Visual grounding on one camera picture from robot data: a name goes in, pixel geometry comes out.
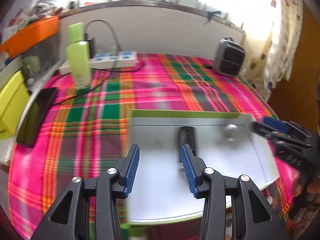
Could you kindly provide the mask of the person right hand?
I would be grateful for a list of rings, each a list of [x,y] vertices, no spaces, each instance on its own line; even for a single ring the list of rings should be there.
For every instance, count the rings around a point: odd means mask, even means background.
[[[310,179],[295,172],[293,175],[293,203],[289,218],[295,223],[300,221],[310,204],[319,204],[319,177]]]

